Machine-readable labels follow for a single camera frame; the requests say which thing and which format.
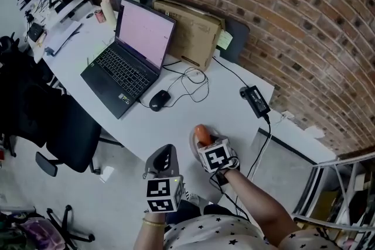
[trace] laptop screen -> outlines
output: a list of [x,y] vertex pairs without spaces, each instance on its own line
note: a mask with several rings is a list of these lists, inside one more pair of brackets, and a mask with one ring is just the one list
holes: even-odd
[[125,0],[121,6],[119,40],[161,68],[174,23]]

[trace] laptop keyboard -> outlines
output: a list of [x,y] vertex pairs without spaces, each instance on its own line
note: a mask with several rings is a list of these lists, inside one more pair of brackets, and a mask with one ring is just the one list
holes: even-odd
[[96,58],[96,62],[134,98],[149,84],[149,80],[142,73],[110,47]]

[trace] gray floor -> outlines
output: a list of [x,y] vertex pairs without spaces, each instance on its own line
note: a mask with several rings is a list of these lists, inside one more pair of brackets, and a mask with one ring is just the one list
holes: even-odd
[[[245,157],[241,157],[243,173],[255,159],[264,136],[257,134]],[[145,210],[144,162],[130,151],[100,143],[95,161],[115,169],[106,183],[87,170],[78,174],[59,166],[57,177],[46,175],[35,163],[35,152],[52,156],[43,148],[19,138],[15,147],[17,158],[8,161],[14,178],[24,196],[40,214],[52,208],[62,216],[67,204],[73,207],[74,227],[93,233],[92,244],[79,243],[80,249],[132,249]],[[301,195],[311,165],[290,151],[271,142],[254,182],[292,211]]]

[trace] sticky note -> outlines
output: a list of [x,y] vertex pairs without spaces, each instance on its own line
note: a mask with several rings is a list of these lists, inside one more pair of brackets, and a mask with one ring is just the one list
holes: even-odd
[[232,39],[232,35],[229,32],[226,32],[222,29],[219,36],[219,40],[217,41],[217,45],[226,50]]

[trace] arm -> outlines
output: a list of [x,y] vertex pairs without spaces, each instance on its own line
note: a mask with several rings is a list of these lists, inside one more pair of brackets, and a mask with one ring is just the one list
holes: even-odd
[[279,202],[238,170],[229,170],[225,177],[271,244],[277,247],[287,235],[301,230]]
[[[165,214],[147,213],[145,220],[153,223],[164,224]],[[137,240],[135,241],[134,250],[162,250],[164,228],[164,226],[157,227],[143,223]]]

